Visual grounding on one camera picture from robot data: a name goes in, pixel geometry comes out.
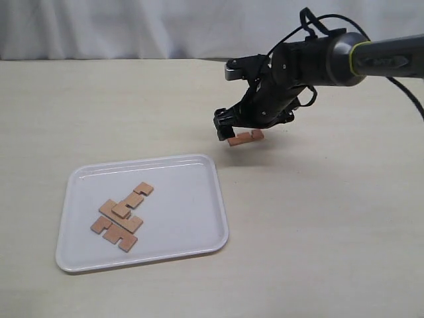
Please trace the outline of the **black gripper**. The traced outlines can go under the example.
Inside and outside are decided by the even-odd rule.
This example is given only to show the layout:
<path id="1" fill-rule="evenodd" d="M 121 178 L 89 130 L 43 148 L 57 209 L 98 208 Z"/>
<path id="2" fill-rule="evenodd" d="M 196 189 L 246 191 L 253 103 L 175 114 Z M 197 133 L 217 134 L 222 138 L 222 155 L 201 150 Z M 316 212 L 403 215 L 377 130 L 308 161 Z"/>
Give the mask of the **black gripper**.
<path id="1" fill-rule="evenodd" d="M 227 60 L 227 81 L 254 81 L 268 69 L 270 58 L 264 54 Z M 297 79 L 298 59 L 288 43 L 277 45 L 272 53 L 271 66 L 259 82 L 248 89 L 242 101 L 231 108 L 216 109 L 213 123 L 219 141 L 235 137 L 234 127 L 268 129 L 280 123 L 294 120 L 294 110 L 311 106 L 302 105 L 298 95 L 305 89 L 312 93 L 315 88 Z"/>

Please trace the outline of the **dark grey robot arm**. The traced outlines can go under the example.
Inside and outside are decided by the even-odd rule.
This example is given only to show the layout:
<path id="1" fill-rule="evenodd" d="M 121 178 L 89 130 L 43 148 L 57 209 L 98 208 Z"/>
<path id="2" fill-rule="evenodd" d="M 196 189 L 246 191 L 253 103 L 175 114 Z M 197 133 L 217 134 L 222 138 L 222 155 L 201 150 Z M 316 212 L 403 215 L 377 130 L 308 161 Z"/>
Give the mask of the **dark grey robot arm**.
<path id="1" fill-rule="evenodd" d="M 249 87 L 234 106 L 215 111 L 218 139 L 234 137 L 236 127 L 269 129 L 290 123 L 302 106 L 298 96 L 304 89 L 317 95 L 317 86 L 352 87 L 367 76 L 422 78 L 423 36 L 371 42 L 360 33 L 344 32 L 283 42 L 270 56 L 229 60 L 226 79 L 246 80 Z"/>

